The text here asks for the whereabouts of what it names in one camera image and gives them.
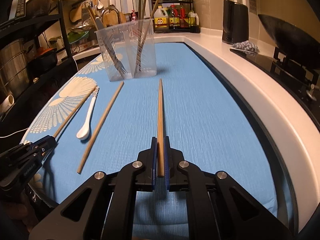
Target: white spoon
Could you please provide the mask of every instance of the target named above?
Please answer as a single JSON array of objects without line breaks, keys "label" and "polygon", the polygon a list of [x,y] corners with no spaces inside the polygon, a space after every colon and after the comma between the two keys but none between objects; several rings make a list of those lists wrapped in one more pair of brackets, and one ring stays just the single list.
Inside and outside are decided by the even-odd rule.
[{"label": "white spoon", "polygon": [[102,9],[102,7],[103,7],[102,2],[100,2],[100,0],[98,0],[98,9],[100,10],[100,9]]},{"label": "white spoon", "polygon": [[85,118],[83,126],[81,127],[81,129],[77,133],[77,138],[80,139],[81,141],[87,139],[87,137],[89,136],[90,118],[91,118],[91,114],[93,111],[94,103],[96,102],[96,99],[97,99],[98,92],[99,92],[99,87],[97,86],[92,94],[91,102],[90,102],[89,109],[87,112],[87,117]]}]

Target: gas stove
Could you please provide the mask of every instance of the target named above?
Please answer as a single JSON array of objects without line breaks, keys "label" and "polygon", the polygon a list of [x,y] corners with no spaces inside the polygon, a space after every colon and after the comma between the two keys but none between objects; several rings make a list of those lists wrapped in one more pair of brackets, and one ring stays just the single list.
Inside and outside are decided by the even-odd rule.
[{"label": "gas stove", "polygon": [[297,100],[320,131],[320,80],[315,70],[290,60],[277,47],[273,58],[236,49],[230,51],[248,60],[277,81]]}]

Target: chopstick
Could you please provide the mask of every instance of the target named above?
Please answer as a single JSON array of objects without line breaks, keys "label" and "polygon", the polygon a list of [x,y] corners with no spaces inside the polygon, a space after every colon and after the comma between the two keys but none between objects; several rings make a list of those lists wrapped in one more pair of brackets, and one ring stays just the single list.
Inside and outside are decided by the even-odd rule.
[{"label": "chopstick", "polygon": [[92,11],[91,7],[88,6],[88,9],[89,9],[89,15],[90,15],[91,20],[93,21],[94,27],[96,28],[96,30],[99,30],[98,27],[97,27],[97,24],[96,24],[96,20],[93,17],[93,11]]},{"label": "chopstick", "polygon": [[141,17],[141,0],[139,0],[139,6],[138,6],[138,20],[140,20]]},{"label": "chopstick", "polygon": [[[150,19],[153,18],[154,14],[155,14],[155,12],[156,12],[156,10],[157,10],[158,3],[159,3],[159,0],[156,0],[155,6],[153,7],[153,10],[152,10],[152,12],[151,12],[151,14],[150,14]],[[144,42],[146,41],[146,38],[147,38],[147,34],[148,34],[148,31],[149,31],[149,27],[150,27],[150,25],[148,25],[147,30],[145,31],[142,40],[141,40],[141,35],[142,35],[141,32],[142,32],[142,31],[139,32],[135,73],[136,73],[136,71],[137,71],[137,66],[138,66],[138,64],[139,64],[139,63],[141,64],[141,53],[142,53],[142,49],[143,49]]]},{"label": "chopstick", "polygon": [[79,173],[79,174],[81,173],[81,171],[83,169],[83,166],[84,166],[84,164],[85,164],[85,162],[86,162],[86,160],[87,160],[87,158],[89,156],[90,150],[91,150],[91,148],[92,148],[92,146],[93,146],[93,144],[94,144],[94,142],[95,142],[95,140],[97,138],[97,135],[98,135],[98,133],[99,133],[99,131],[100,131],[100,129],[101,129],[106,117],[107,117],[107,115],[109,114],[110,109],[111,109],[113,103],[115,102],[115,100],[116,100],[121,88],[123,87],[123,85],[124,85],[124,82],[121,81],[119,86],[118,86],[118,88],[117,88],[117,90],[116,90],[116,92],[114,93],[113,97],[111,98],[109,104],[107,105],[106,109],[104,110],[104,112],[103,112],[103,114],[102,114],[102,116],[101,116],[101,118],[100,118],[100,120],[99,120],[99,122],[98,122],[98,124],[97,124],[97,126],[96,126],[96,128],[95,128],[95,130],[94,130],[89,142],[88,142],[88,145],[87,145],[87,147],[86,147],[86,149],[85,149],[85,151],[84,151],[84,153],[82,155],[82,159],[81,159],[80,165],[78,167],[77,173]]},{"label": "chopstick", "polygon": [[[140,53],[140,48],[141,48],[141,35],[142,35],[144,13],[146,11],[146,3],[147,3],[147,0],[143,0],[141,16],[139,16],[140,14],[138,13],[138,19],[140,21],[139,21],[139,33],[138,33],[139,36],[138,36],[137,58],[138,58],[138,54]],[[135,66],[135,69],[134,69],[134,75],[137,73],[138,64],[139,64],[139,61],[136,60],[136,66]]]},{"label": "chopstick", "polygon": [[74,115],[74,113],[83,105],[83,103],[87,100],[87,98],[91,95],[91,93],[96,89],[97,85],[95,85],[85,96],[82,98],[82,100],[77,104],[77,106],[71,111],[71,113],[67,116],[67,118],[63,121],[63,123],[60,125],[58,130],[54,133],[53,137],[57,137],[58,134],[61,132],[61,130],[64,128],[64,126],[68,123],[70,118]]},{"label": "chopstick", "polygon": [[162,79],[159,81],[158,95],[158,177],[164,177],[164,142],[163,142],[163,91]]}]

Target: black kettle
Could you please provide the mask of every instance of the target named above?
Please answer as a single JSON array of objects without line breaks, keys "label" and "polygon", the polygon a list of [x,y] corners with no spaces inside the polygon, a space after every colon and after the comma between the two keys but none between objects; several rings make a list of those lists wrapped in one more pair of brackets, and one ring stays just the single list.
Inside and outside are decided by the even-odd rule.
[{"label": "black kettle", "polygon": [[222,41],[228,44],[249,39],[249,13],[247,6],[230,0],[223,1]]}]

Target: faucet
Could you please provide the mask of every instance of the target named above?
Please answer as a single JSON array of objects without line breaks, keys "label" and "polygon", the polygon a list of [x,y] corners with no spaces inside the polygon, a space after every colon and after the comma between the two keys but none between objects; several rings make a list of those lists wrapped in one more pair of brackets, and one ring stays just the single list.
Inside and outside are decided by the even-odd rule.
[{"label": "faucet", "polygon": [[104,14],[105,13],[107,13],[107,12],[109,12],[109,11],[115,11],[116,13],[117,13],[117,16],[118,16],[118,24],[120,24],[121,23],[121,19],[120,19],[120,13],[119,13],[119,10],[116,8],[116,7],[114,7],[114,6],[108,6],[107,8],[105,8],[103,11],[102,11],[102,13],[101,13],[101,15],[100,15],[100,20],[103,22],[103,16],[104,16]]}]

